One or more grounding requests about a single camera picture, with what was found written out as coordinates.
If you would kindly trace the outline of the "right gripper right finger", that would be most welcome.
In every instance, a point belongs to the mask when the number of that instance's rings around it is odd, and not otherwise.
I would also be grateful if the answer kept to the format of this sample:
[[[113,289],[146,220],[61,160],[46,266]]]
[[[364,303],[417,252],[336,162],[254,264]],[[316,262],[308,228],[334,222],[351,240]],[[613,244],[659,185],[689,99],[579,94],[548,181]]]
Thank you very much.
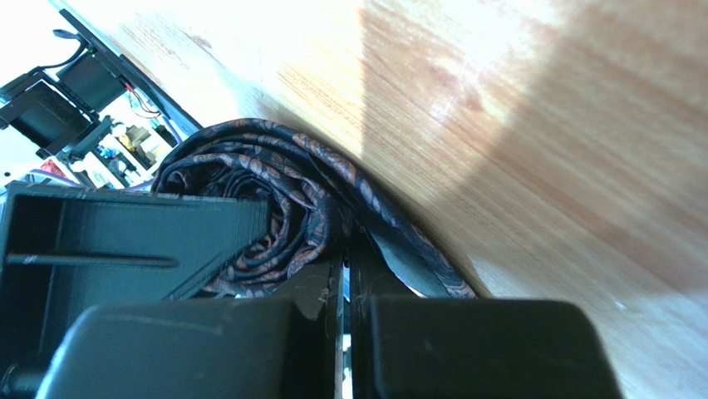
[[[413,307],[422,299],[391,271],[369,238],[349,253],[350,332],[355,398],[422,398],[425,374],[415,351],[422,339]]]

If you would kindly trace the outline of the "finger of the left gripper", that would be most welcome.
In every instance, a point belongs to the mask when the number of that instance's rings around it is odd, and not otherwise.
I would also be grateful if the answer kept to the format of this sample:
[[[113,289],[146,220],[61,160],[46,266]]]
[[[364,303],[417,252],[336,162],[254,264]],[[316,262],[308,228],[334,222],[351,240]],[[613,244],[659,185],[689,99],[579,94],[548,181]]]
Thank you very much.
[[[42,368],[98,304],[193,297],[268,227],[258,199],[13,184],[1,220],[1,367]]]

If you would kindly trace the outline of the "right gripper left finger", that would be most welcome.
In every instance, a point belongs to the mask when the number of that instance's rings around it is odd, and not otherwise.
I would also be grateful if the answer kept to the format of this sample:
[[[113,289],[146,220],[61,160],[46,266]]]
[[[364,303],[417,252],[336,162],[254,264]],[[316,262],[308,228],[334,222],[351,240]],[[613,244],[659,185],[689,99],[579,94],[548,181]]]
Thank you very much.
[[[340,398],[343,383],[343,254],[302,267],[276,292],[290,313],[283,396]]]

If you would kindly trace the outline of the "dark paisley tie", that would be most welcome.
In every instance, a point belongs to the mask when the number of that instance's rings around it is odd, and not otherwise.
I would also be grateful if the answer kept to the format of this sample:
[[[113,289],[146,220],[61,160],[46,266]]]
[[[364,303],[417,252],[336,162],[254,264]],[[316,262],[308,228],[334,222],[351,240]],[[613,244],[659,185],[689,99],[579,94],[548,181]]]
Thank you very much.
[[[474,290],[405,211],[363,170],[292,128],[244,118],[208,126],[176,146],[150,188],[155,195],[265,200],[265,235],[229,255],[206,290],[274,293],[309,264],[367,232],[384,240],[397,278],[426,296],[473,298]]]

